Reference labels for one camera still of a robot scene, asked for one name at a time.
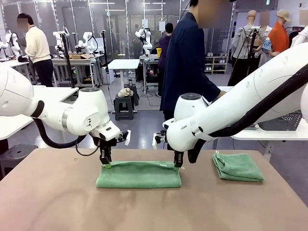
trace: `green towel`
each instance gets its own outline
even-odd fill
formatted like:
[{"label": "green towel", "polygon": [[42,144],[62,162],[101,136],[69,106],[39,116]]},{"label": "green towel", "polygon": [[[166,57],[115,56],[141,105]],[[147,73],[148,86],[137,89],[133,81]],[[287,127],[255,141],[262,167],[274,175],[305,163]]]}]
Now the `green towel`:
[{"label": "green towel", "polygon": [[247,154],[223,155],[216,153],[213,160],[221,179],[262,182],[264,177]]},{"label": "green towel", "polygon": [[97,188],[177,188],[181,187],[178,170],[173,162],[111,162],[111,168],[102,166],[96,180]]}]

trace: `dark hair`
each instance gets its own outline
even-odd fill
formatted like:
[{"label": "dark hair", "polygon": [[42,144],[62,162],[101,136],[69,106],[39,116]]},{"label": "dark hair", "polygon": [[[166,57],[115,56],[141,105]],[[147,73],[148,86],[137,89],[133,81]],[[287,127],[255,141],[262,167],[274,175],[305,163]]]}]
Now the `dark hair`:
[{"label": "dark hair", "polygon": [[171,34],[173,32],[173,24],[167,23],[165,29],[168,34]]},{"label": "dark hair", "polygon": [[191,0],[191,3],[189,4],[189,6],[196,6],[198,5],[199,0]]},{"label": "dark hair", "polygon": [[34,24],[33,19],[32,19],[32,17],[31,17],[29,14],[20,13],[20,14],[17,16],[17,18],[26,18],[26,19],[28,19],[28,23],[29,23],[30,25],[33,25],[33,24]]}]

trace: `plastic stool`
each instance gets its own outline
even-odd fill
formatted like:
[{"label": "plastic stool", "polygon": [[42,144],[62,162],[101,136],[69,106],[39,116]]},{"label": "plastic stool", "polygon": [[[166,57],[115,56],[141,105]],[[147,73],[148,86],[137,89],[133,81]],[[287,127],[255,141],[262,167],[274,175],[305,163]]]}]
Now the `plastic stool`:
[{"label": "plastic stool", "polygon": [[136,88],[136,84],[133,84],[133,86],[130,86],[129,84],[124,84],[124,88],[129,88],[130,90],[132,90],[134,92],[134,103],[136,106],[139,105],[139,95],[137,92],[137,88]]},{"label": "plastic stool", "polygon": [[16,167],[36,148],[38,148],[36,145],[19,144],[0,155],[0,167],[2,171],[2,176],[6,176],[4,171],[5,168]]},{"label": "plastic stool", "polygon": [[134,119],[133,105],[131,103],[132,97],[126,96],[124,98],[120,98],[118,95],[115,96],[115,119],[120,120],[120,118],[124,117],[125,119],[132,120]]}]

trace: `shoe rack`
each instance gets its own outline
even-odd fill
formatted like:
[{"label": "shoe rack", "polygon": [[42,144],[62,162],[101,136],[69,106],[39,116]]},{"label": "shoe rack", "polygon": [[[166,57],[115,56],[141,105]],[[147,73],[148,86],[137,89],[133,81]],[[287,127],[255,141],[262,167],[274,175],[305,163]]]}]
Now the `shoe rack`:
[{"label": "shoe rack", "polygon": [[206,74],[225,74],[227,72],[227,56],[207,56],[205,62]]}]

